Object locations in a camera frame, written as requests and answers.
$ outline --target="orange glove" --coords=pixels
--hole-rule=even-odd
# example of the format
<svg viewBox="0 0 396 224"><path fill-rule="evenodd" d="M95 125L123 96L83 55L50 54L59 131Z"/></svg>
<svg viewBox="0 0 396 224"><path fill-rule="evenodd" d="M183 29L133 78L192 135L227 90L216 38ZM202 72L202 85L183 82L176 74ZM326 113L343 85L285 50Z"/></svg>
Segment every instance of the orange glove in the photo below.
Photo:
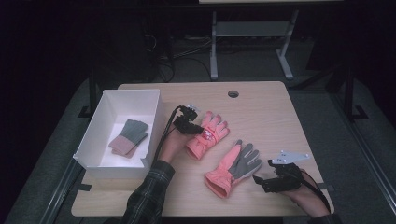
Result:
<svg viewBox="0 0 396 224"><path fill-rule="evenodd" d="M242 140L238 140L216 170L205 174L207 187L220 198L228 198L237 183L260 169L262 160L259 159L259 154L259 150L254 150L250 143L242 149Z"/></svg>
<svg viewBox="0 0 396 224"><path fill-rule="evenodd" d="M186 145L188 154L193 159L200 160L211 147L227 136L230 132L227 125L227 121L221 121L220 115L213 116L211 111L207 111L201 124L204 130Z"/></svg>

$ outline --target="black wrist strap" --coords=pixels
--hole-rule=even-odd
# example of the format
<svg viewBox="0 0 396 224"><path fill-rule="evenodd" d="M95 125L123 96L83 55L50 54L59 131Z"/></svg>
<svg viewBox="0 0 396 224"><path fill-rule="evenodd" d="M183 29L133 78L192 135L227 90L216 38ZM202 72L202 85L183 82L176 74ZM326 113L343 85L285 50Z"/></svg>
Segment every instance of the black wrist strap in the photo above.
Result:
<svg viewBox="0 0 396 224"><path fill-rule="evenodd" d="M295 175L292 175L292 174L290 174L289 172L285 172L284 174L285 174L285 175L288 175L288 176L290 176L290 177L293 177L293 178L295 178L295 179L297 179L297 180L300 181L302 184L304 184L304 185L307 186L309 189L311 189L311 190L323 201L323 203L324 203L324 205L326 206L327 210L329 210L329 212L331 213L332 210L331 210L331 208L330 208L329 201L327 200L326 196L324 196L323 192L319 189L319 187L318 187L318 185L317 185L317 182L315 182L314 178L312 178L311 175L307 174L307 173L304 172L304 171L302 171L302 173L308 175L309 178L311 178L311 179L314 181L314 183L315 183L316 186L315 186L315 187L312 186L312 185L311 185L310 183L308 183L306 180L301 179L301 178L299 178L299 177L297 177L297 176L295 176Z"/></svg>

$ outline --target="person's right hand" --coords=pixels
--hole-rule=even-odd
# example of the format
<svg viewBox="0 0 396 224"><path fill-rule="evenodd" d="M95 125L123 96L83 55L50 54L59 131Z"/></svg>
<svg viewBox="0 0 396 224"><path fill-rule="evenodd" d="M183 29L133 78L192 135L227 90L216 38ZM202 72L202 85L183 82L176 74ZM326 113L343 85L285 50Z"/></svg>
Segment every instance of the person's right hand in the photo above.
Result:
<svg viewBox="0 0 396 224"><path fill-rule="evenodd" d="M170 131L163 142L161 155L158 160L171 163L176 154L185 148L186 143L190 141L194 135L181 133L174 124L171 124L169 130Z"/></svg>
<svg viewBox="0 0 396 224"><path fill-rule="evenodd" d="M315 186L314 180L302 169L304 179ZM324 202L311 189L305 185L301 185L298 189L279 192L288 196L294 203L297 203L312 218L323 217L330 214Z"/></svg>

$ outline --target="table surface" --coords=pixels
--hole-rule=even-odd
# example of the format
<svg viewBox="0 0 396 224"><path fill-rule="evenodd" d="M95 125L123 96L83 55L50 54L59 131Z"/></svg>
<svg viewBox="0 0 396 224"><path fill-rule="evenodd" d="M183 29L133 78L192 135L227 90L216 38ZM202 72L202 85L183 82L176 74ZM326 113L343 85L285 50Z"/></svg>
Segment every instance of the table surface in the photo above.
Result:
<svg viewBox="0 0 396 224"><path fill-rule="evenodd" d="M240 182L230 198L217 197L204 183L204 174L215 169L221 158L237 139L252 143L263 160L255 175L276 177L267 160L277 157L280 150L309 154L311 159L295 162L322 183L315 158L305 138L289 94L282 82L209 82L124 84L120 90L159 89L168 120L178 105L196 105L200 123L206 110L220 114L229 123L230 134L207 151L200 161L180 153L172 165L175 176L167 190L165 217L283 217L304 212L287 197L265 193L252 177ZM231 98L229 91L239 96ZM90 191L79 190L72 207L76 217L122 216L131 193L142 180L95 179L85 174L82 184L92 185ZM328 191L323 190L329 203Z"/></svg>

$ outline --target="cardboard box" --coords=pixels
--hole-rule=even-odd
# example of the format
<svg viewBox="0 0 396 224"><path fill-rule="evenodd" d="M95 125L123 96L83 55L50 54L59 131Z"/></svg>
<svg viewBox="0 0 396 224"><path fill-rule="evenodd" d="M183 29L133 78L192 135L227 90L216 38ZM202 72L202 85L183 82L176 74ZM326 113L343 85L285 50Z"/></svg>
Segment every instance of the cardboard box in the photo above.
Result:
<svg viewBox="0 0 396 224"><path fill-rule="evenodd" d="M108 146L127 119L147 123L148 136L131 159L111 153ZM73 158L95 178L144 178L161 140L165 116L160 90L103 92Z"/></svg>

